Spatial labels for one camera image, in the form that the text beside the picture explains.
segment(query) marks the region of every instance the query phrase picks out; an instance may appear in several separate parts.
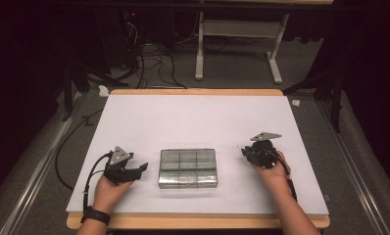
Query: white stand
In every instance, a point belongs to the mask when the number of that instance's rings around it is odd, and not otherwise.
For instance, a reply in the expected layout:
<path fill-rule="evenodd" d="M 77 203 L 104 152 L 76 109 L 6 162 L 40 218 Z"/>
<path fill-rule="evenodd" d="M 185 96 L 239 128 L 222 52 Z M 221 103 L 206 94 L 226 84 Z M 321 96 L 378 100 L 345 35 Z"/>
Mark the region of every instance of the white stand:
<path fill-rule="evenodd" d="M 274 82 L 276 84 L 281 84 L 282 79 L 275 61 L 275 56 L 280 46 L 288 19 L 289 15 L 285 14 L 282 17 L 281 22 L 276 23 L 216 21 L 205 20 L 204 13 L 201 12 L 199 16 L 198 53 L 195 79 L 202 80 L 204 78 L 204 35 L 267 37 L 275 38 L 273 50 L 267 52 L 267 57 Z"/>

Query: dark background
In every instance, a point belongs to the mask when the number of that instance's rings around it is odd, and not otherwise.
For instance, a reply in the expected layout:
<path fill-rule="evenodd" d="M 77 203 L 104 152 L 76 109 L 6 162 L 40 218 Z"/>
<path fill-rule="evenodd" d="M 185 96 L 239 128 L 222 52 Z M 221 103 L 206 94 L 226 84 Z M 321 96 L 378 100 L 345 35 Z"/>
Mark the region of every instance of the dark background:
<path fill-rule="evenodd" d="M 284 40 L 301 37 L 306 43 L 325 38 L 310 76 L 331 67 L 335 60 L 347 59 L 343 89 L 390 177 L 390 0 L 374 4 L 368 13 L 340 17 L 292 14 Z M 334 5 L 361 3 L 335 1 Z M 57 109 L 55 96 L 63 87 L 68 61 L 81 61 L 101 72 L 127 61 L 115 53 L 127 50 L 118 39 L 116 18 L 116 14 L 108 17 L 88 10 L 61 11 L 39 0 L 0 1 L 0 185 Z M 191 14 L 142 11 L 135 20 L 148 38 L 172 47 L 173 33 L 190 33 L 193 18 Z M 344 54 L 344 45 L 350 42 Z"/>

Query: clear plastic box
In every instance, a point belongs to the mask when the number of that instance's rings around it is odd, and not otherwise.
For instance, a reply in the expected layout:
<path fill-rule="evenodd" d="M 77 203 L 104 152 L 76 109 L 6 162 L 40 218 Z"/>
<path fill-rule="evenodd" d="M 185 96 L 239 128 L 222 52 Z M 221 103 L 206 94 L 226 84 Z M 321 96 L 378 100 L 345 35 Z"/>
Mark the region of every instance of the clear plastic box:
<path fill-rule="evenodd" d="M 162 150 L 159 167 L 161 189 L 217 188 L 214 149 Z"/>

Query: metal rail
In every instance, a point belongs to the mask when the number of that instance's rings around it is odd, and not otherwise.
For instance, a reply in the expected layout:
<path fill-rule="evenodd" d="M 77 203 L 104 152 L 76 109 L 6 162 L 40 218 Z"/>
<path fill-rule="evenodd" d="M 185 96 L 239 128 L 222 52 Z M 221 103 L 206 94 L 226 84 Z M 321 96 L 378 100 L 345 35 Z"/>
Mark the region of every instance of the metal rail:
<path fill-rule="evenodd" d="M 79 92 L 77 92 L 74 97 L 77 102 L 74 106 L 73 114 L 75 114 L 75 112 L 78 110 L 78 107 L 83 100 L 79 98 L 79 96 Z M 6 220 L 5 225 L 2 227 L 0 235 L 18 234 L 18 231 L 21 228 L 30 207 L 32 206 L 43 182 L 45 181 L 49 168 L 51 167 L 52 162 L 55 160 L 55 153 L 61 144 L 61 140 L 63 139 L 72 122 L 73 116 L 69 117 L 67 121 L 65 121 L 61 126 L 60 131 L 45 153 L 45 156 L 41 159 L 32 176 L 30 177 L 30 180 L 24 188 L 18 203 Z"/>
<path fill-rule="evenodd" d="M 343 157 L 343 163 L 345 169 L 350 176 L 350 180 L 354 185 L 355 191 L 357 192 L 358 197 L 360 198 L 361 204 L 366 211 L 366 216 L 371 223 L 372 228 L 375 231 L 375 234 L 384 235 L 390 234 L 390 231 L 385 224 L 385 221 L 378 210 L 378 206 L 372 197 L 370 191 L 366 187 L 366 183 L 364 182 L 363 177 L 360 175 L 357 165 L 355 164 L 352 156 L 343 140 L 342 136 L 336 132 L 335 128 L 330 122 L 330 114 L 326 104 L 322 102 L 317 102 L 317 106 L 319 107 L 320 112 L 323 114 L 327 125 L 332 132 L 333 137 L 341 151 L 341 156 Z"/>

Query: wrist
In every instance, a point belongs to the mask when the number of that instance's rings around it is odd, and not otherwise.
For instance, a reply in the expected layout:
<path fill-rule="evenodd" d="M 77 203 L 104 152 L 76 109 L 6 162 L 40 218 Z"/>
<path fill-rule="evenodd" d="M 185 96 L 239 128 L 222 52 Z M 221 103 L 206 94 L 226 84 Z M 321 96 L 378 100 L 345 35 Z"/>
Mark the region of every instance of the wrist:
<path fill-rule="evenodd" d="M 112 212 L 112 209 L 110 206 L 104 206 L 104 205 L 99 205 L 99 204 L 94 204 L 92 206 L 92 209 L 99 211 L 99 212 L 104 212 L 106 214 L 110 214 Z"/>
<path fill-rule="evenodd" d="M 83 223 L 86 219 L 97 220 L 97 221 L 100 221 L 102 223 L 105 223 L 106 226 L 108 226 L 110 223 L 111 217 L 109 214 L 102 212 L 102 211 L 98 211 L 96 209 L 93 209 L 91 206 L 89 206 L 85 210 L 84 215 L 82 216 L 81 223 Z"/>
<path fill-rule="evenodd" d="M 276 184 L 268 184 L 266 185 L 268 190 L 270 191 L 271 195 L 276 198 L 276 197 L 283 197 L 283 196 L 290 196 L 291 197 L 291 192 L 289 185 L 287 182 L 279 182 Z"/>

